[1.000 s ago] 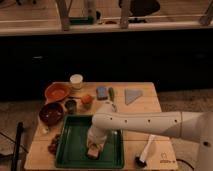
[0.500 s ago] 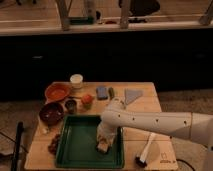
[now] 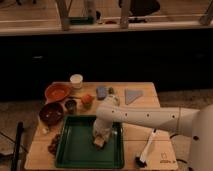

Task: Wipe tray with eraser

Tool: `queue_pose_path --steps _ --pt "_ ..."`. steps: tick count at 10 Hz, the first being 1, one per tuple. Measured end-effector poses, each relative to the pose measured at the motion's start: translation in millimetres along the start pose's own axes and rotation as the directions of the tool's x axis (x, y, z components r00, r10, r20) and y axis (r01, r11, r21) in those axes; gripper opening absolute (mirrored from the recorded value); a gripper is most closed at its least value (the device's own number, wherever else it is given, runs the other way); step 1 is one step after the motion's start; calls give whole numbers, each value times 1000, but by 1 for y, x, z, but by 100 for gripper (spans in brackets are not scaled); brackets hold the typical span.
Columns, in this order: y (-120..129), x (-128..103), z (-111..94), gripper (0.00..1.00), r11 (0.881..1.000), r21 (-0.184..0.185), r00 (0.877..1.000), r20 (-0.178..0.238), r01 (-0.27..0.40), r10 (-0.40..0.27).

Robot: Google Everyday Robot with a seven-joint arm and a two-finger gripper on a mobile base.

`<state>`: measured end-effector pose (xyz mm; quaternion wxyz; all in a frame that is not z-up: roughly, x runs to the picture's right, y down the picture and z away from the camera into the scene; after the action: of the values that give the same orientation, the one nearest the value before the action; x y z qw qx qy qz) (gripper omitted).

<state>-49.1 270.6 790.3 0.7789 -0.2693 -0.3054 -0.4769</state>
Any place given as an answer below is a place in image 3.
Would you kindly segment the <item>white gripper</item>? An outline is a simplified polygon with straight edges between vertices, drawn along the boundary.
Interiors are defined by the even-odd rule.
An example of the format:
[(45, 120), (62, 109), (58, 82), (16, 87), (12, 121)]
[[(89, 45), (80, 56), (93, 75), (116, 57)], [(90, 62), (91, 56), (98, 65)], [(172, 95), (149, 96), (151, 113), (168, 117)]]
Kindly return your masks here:
[(96, 119), (93, 124), (93, 136), (100, 136), (104, 141), (108, 141), (112, 131), (112, 123), (101, 119)]

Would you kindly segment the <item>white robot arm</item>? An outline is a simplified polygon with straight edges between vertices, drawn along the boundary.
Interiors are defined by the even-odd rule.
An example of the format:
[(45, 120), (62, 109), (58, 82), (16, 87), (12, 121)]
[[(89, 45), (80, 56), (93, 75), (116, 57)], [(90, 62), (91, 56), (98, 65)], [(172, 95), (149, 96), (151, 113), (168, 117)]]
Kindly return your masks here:
[(188, 167), (213, 171), (213, 105), (201, 110), (181, 107), (134, 108), (104, 102), (96, 110), (93, 135), (105, 137), (113, 122), (140, 125), (189, 136)]

